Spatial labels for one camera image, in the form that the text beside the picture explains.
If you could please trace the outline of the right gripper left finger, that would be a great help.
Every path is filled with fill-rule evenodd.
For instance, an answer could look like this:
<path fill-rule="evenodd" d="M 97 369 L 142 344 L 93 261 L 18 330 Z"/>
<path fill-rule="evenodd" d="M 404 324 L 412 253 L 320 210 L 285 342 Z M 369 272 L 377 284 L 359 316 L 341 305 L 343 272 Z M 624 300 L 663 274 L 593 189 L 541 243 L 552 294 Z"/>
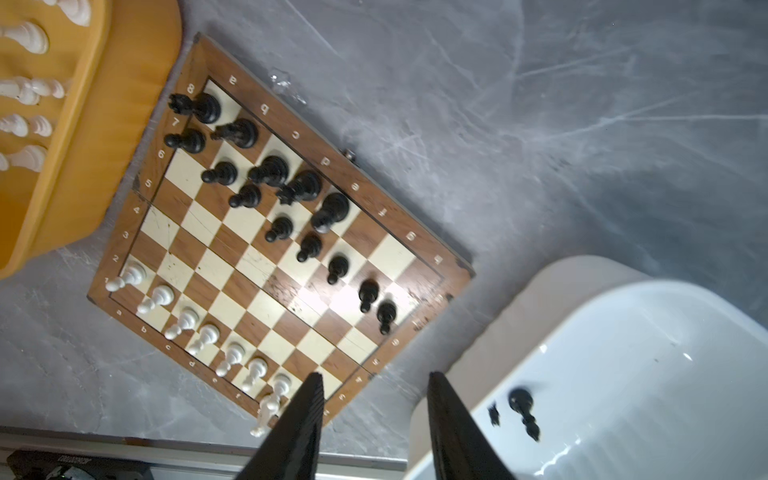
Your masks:
<path fill-rule="evenodd" d="M 323 377 L 311 373 L 236 480 L 312 480 L 316 476 L 325 411 Z"/>

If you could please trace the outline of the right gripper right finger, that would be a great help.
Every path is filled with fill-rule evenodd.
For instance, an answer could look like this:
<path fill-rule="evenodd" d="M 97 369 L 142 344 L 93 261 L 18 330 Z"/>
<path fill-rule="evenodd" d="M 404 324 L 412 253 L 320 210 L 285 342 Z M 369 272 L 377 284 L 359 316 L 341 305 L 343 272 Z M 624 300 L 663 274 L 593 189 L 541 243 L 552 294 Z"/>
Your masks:
<path fill-rule="evenodd" d="M 427 405 L 437 479 L 515 479 L 441 372 L 429 375 Z"/>

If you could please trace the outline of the black chess piece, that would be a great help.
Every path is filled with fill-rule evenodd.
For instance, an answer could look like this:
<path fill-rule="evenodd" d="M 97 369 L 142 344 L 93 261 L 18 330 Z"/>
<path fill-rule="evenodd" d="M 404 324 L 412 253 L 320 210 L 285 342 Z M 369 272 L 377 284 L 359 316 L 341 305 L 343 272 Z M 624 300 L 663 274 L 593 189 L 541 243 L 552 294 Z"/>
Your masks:
<path fill-rule="evenodd" d="M 513 389 L 508 395 L 508 403 L 513 411 L 521 415 L 527 435 L 535 442 L 539 442 L 540 428 L 532 414 L 534 401 L 531 393 L 525 388 Z"/>

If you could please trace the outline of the white plastic tray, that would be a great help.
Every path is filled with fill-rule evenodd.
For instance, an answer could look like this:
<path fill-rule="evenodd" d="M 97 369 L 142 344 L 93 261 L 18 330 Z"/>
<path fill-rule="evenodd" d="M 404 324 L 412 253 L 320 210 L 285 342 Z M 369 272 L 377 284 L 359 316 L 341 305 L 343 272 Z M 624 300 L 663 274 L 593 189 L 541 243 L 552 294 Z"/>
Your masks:
<path fill-rule="evenodd" d="M 447 373 L 520 479 L 763 479 L 767 331 L 598 256 L 541 270 Z M 509 393 L 527 389 L 540 441 Z"/>

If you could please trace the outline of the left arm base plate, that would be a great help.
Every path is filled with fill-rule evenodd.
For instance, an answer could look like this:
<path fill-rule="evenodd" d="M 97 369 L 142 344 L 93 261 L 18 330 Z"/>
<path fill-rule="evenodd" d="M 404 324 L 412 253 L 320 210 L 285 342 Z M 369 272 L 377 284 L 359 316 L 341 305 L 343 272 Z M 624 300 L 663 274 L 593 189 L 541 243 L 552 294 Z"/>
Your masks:
<path fill-rule="evenodd" d="M 148 463 L 117 458 L 16 450 L 7 458 L 16 479 L 152 480 Z"/>

